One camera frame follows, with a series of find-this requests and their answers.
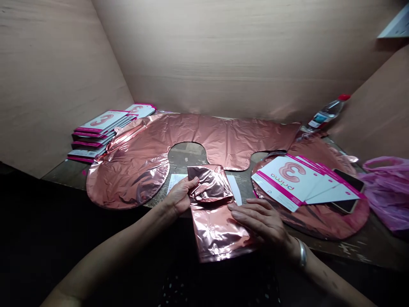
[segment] silver bracelet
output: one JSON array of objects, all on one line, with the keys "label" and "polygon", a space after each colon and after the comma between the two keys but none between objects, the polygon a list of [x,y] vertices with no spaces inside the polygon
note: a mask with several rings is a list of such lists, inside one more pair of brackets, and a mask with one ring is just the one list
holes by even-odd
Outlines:
[{"label": "silver bracelet", "polygon": [[296,238],[298,243],[300,244],[300,268],[303,269],[307,265],[307,252],[306,248],[304,245],[304,242],[302,242],[300,239]]}]

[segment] dark floor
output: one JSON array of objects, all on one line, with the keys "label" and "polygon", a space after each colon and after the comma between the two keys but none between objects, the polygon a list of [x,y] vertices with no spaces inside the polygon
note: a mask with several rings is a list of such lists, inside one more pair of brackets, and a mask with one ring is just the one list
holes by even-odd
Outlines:
[{"label": "dark floor", "polygon": [[[83,256],[148,211],[145,207],[127,211],[101,209],[83,191],[36,180],[18,171],[0,174],[0,186],[3,225],[8,227],[3,231],[9,258],[9,270],[3,270],[9,272],[9,282],[3,288],[5,294],[9,292],[5,306],[40,305]],[[157,306],[171,263],[194,249],[192,221],[179,219],[87,303]],[[389,306],[390,298],[405,295],[408,284],[402,284],[403,273],[319,256],[380,306]],[[276,275],[283,306],[335,305],[285,263],[276,262]]]}]

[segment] wooden table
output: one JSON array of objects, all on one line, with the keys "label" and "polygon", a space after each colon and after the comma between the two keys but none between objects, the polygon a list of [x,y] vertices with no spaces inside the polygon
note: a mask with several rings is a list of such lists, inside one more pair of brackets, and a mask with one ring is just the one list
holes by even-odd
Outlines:
[{"label": "wooden table", "polygon": [[[326,141],[337,147],[328,138]],[[233,175],[236,178],[243,200],[254,197],[250,179],[251,170],[265,156],[266,153],[261,152],[253,154],[250,167],[245,171],[227,171],[228,175]],[[172,147],[168,157],[170,162],[169,176],[159,192],[145,204],[147,207],[153,208],[165,198],[170,174],[187,174],[187,166],[207,164],[205,149],[196,143],[179,143]],[[85,190],[88,169],[88,164],[66,160],[43,179]],[[357,234],[343,241],[320,240],[305,235],[290,226],[287,226],[287,230],[315,251],[394,270],[408,268],[408,259],[405,259],[405,255],[409,255],[409,244],[393,237],[372,212],[366,225]]]}]

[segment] plywood board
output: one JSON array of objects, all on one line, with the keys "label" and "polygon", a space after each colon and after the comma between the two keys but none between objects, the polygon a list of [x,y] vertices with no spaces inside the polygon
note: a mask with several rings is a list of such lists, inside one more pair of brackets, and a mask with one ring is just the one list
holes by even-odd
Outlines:
[{"label": "plywood board", "polygon": [[42,177],[75,127],[133,100],[91,0],[0,7],[0,160]]},{"label": "plywood board", "polygon": [[93,0],[135,100],[226,117],[308,120],[400,42],[406,1]]},{"label": "plywood board", "polygon": [[364,163],[378,156],[409,159],[409,45],[396,52],[348,100],[331,138]]}]

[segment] white label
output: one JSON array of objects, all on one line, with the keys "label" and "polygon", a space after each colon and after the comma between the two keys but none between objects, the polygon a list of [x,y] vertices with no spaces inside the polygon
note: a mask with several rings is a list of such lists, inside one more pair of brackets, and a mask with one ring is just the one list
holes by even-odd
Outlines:
[{"label": "white label", "polygon": [[321,113],[315,114],[314,118],[308,123],[311,127],[318,128],[325,122],[329,122],[331,120],[330,117],[325,116]]}]

